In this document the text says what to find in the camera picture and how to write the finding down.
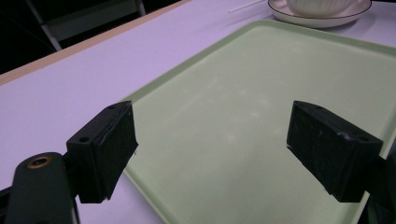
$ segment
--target white plate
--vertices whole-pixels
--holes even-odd
[[[308,18],[291,12],[286,0],[269,0],[268,5],[273,10],[274,16],[289,23],[310,28],[326,28],[339,26],[358,19],[363,12],[371,7],[371,0],[358,0],[345,11],[331,18]]]

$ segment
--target tray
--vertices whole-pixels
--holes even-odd
[[[356,223],[286,149],[294,100],[382,139],[396,132],[396,49],[255,21],[127,97],[126,174],[166,223]]]

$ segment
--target white bowl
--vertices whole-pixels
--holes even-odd
[[[356,0],[287,0],[289,9],[301,16],[326,18],[347,9]]]

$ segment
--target table surface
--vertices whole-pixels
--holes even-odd
[[[105,106],[242,26],[275,20],[266,2],[228,13],[249,2],[187,1],[84,50],[6,74],[18,78],[0,82],[0,189],[11,185],[24,159],[65,153],[65,142]],[[373,2],[359,20],[323,31],[396,48],[395,21],[396,4]],[[162,223],[125,175],[111,201],[78,204],[78,209],[82,223]]]

